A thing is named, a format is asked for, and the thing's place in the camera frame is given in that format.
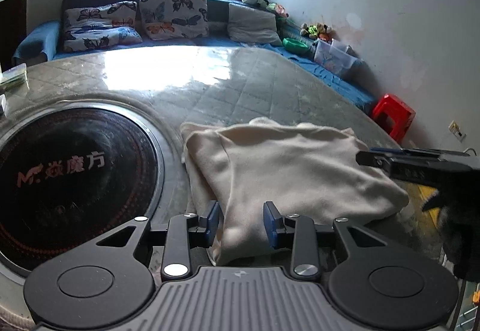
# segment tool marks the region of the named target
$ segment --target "black circular pad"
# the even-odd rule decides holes
[[[369,276],[371,286],[384,296],[404,298],[414,296],[423,289],[425,281],[412,269],[387,266],[376,269]]]
[[[0,251],[32,270],[144,215],[157,176],[155,150],[128,118],[96,108],[41,117],[0,151]]]
[[[426,329],[446,320],[458,297],[450,272],[410,250],[378,249],[363,248],[371,254],[332,271],[328,290],[338,308],[376,329]]]
[[[88,298],[106,292],[113,284],[113,274],[98,266],[79,266],[64,272],[58,288],[70,297]]]

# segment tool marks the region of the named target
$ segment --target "black cooktop surface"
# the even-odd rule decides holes
[[[142,128],[113,111],[67,109],[32,121],[0,151],[1,253],[32,270],[145,215],[158,201],[159,161]]]

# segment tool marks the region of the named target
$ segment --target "silver screw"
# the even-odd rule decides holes
[[[163,268],[165,274],[171,275],[172,277],[179,277],[185,274],[188,271],[188,268],[181,263],[172,263]]]
[[[303,276],[310,276],[314,275],[318,272],[318,268],[314,265],[310,265],[308,263],[303,264],[303,265],[298,265],[296,268],[293,269],[295,273],[298,275],[303,275]]]
[[[473,312],[473,311],[476,310],[476,309],[477,309],[477,307],[474,306],[473,308],[469,309],[467,312],[462,313],[460,316],[465,317],[465,315],[466,315],[467,313]]]

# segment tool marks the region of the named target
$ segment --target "wall outlet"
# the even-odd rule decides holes
[[[466,134],[463,133],[461,130],[460,130],[460,127],[459,125],[455,122],[455,121],[452,121],[452,123],[449,125],[448,127],[448,130],[453,133],[453,135],[459,140],[459,141],[463,141],[463,139],[465,138]]]

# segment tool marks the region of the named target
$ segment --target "butterfly pillow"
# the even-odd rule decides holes
[[[63,50],[105,50],[115,45],[132,45],[142,42],[137,31],[129,26],[105,29],[105,26],[83,25],[80,29],[67,30],[63,35]]]
[[[85,21],[101,23],[111,21],[114,26],[134,27],[137,2],[124,1],[99,7],[68,9],[63,17],[63,31],[78,26]]]
[[[152,40],[208,36],[207,0],[140,0],[140,13]]]

